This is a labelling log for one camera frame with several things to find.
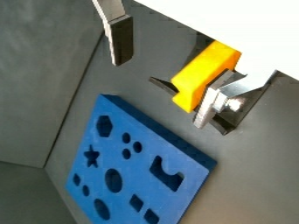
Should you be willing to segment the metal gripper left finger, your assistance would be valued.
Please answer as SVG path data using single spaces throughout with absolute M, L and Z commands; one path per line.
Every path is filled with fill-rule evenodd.
M 91 0 L 103 20 L 115 66 L 127 63 L 134 56 L 134 18 L 127 14 L 122 0 Z

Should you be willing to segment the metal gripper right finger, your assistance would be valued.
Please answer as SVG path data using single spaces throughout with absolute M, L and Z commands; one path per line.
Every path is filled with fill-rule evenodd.
M 209 83 L 192 123 L 202 129 L 210 123 L 217 130 L 234 130 L 261 96 L 267 91 L 274 76 L 265 82 L 226 69 Z

